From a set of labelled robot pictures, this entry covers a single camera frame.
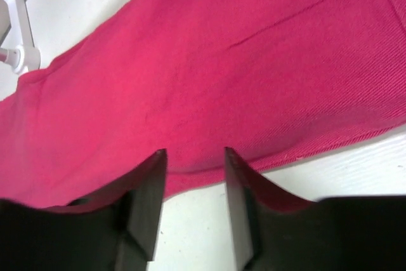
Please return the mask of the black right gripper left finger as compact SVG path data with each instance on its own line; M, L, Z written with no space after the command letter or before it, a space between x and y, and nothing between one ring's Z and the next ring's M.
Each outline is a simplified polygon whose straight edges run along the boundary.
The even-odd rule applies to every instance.
M145 270L153 260L167 153L66 206L1 200L2 270Z

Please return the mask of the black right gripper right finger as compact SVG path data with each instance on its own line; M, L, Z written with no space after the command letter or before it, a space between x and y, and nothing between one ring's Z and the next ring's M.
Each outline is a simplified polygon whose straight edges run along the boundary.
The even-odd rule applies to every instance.
M405 197L302 199L225 149L237 270L404 270Z

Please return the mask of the pink trousers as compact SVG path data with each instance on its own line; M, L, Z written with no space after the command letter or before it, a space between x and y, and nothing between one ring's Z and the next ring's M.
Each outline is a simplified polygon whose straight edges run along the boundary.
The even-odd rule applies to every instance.
M405 0L130 0L1 102L1 197L64 205L169 156L166 194L405 124Z

